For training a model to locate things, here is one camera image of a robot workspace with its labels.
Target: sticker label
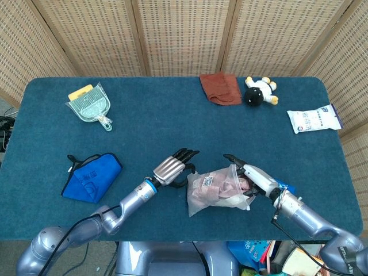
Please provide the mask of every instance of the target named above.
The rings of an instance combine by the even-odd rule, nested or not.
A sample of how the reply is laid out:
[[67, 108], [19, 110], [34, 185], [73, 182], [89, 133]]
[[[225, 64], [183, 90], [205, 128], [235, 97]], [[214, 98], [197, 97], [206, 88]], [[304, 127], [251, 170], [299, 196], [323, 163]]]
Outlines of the sticker label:
[[205, 179], [203, 180], [202, 187], [209, 187], [209, 186], [211, 186], [212, 179], [213, 179], [213, 177], [205, 177]]

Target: yellow sponge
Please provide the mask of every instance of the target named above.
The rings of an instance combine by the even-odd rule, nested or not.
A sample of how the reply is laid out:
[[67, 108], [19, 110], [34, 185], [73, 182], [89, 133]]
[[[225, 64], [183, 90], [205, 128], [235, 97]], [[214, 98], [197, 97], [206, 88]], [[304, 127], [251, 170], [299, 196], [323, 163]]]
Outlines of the yellow sponge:
[[73, 101], [75, 99], [77, 99], [78, 97], [80, 97], [83, 94], [86, 94], [88, 91], [92, 90], [93, 86], [92, 85], [87, 85], [85, 87], [82, 87], [81, 89], [78, 89], [77, 91], [74, 91], [73, 93], [70, 93], [68, 95], [68, 98], [70, 101]]

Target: clear plastic bag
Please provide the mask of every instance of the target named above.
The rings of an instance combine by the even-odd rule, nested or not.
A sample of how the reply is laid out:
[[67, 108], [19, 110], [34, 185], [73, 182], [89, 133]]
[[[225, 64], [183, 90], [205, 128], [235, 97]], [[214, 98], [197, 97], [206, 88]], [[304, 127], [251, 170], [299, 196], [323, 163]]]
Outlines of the clear plastic bag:
[[245, 178], [239, 178], [236, 166], [208, 172], [206, 174], [188, 175], [187, 201], [189, 217], [208, 206], [237, 207], [250, 210], [254, 197], [243, 193], [250, 189]]

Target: woven folding screen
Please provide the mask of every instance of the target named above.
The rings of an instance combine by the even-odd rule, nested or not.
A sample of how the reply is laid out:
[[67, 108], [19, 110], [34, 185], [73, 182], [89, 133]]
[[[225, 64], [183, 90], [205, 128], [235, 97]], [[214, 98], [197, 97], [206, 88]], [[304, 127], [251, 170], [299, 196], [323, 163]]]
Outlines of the woven folding screen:
[[368, 236], [368, 128], [342, 145]]
[[38, 76], [73, 76], [75, 70], [28, 1], [0, 1], [0, 92], [19, 106]]
[[333, 35], [305, 75], [322, 79], [344, 128], [368, 122], [368, 1], [362, 1]]
[[244, 0], [223, 70], [290, 76], [344, 0]]
[[143, 74], [139, 42], [133, 36], [135, 23], [129, 19], [134, 18], [132, 9], [128, 10], [130, 1], [34, 0], [34, 3], [81, 75]]
[[229, 0], [139, 0], [153, 76], [215, 72]]

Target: white packet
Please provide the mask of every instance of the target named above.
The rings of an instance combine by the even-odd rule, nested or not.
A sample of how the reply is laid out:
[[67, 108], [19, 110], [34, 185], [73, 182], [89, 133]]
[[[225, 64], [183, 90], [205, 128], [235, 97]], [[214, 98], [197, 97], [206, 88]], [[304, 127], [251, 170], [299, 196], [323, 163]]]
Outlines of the white packet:
[[316, 110], [287, 111], [295, 134], [305, 131], [318, 131], [332, 128], [342, 129], [343, 124], [333, 104]]

